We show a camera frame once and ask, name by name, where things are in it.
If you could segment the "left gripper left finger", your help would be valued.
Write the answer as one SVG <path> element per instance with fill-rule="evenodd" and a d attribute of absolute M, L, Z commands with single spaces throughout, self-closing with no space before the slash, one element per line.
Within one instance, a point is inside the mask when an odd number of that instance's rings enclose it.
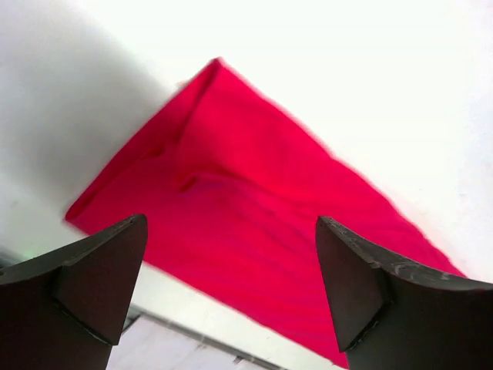
<path fill-rule="evenodd" d="M 1 270 L 1 367 L 106 368 L 148 230 L 143 215 Z"/>

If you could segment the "crimson red t shirt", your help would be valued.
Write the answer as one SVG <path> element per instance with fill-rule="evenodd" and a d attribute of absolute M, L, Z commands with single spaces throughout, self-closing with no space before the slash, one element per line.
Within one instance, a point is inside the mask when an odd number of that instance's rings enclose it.
<path fill-rule="evenodd" d="M 332 217 L 429 267 L 449 259 L 290 116 L 213 59 L 109 161 L 65 219 L 148 222 L 145 261 L 336 365 L 316 252 Z"/>

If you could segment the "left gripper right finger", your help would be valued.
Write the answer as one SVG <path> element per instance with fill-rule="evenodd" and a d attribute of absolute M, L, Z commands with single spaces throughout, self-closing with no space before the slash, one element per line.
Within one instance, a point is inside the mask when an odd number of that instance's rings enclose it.
<path fill-rule="evenodd" d="M 337 345 L 352 369 L 490 369 L 492 286 L 374 244 L 329 217 L 316 247 Z"/>

